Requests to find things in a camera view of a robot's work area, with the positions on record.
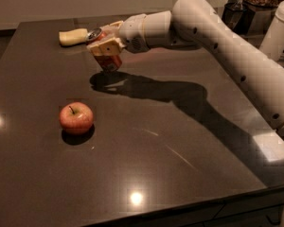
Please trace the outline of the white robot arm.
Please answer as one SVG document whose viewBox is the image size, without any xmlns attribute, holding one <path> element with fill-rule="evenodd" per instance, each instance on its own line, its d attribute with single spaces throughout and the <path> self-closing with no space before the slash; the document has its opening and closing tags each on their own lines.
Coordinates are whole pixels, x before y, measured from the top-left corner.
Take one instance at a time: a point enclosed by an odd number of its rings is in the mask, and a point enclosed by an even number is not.
<svg viewBox="0 0 284 227">
<path fill-rule="evenodd" d="M 205 0 L 174 40 L 91 77 L 105 201 L 95 227 L 205 227 L 284 201 L 284 68 Z"/>
</svg>

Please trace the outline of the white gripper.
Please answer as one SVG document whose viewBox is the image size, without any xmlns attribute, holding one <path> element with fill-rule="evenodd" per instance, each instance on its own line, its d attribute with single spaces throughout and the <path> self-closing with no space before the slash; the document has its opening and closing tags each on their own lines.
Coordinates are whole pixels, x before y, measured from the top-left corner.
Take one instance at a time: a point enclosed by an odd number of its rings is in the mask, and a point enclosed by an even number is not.
<svg viewBox="0 0 284 227">
<path fill-rule="evenodd" d="M 112 37 L 107 40 L 96 41 L 87 45 L 88 51 L 93 56 L 115 56 L 119 55 L 125 47 L 131 53 L 142 53 L 149 50 L 145 37 L 143 24 L 146 14 L 138 14 L 127 20 L 115 21 L 101 28 L 119 29 L 119 38 Z"/>
</svg>

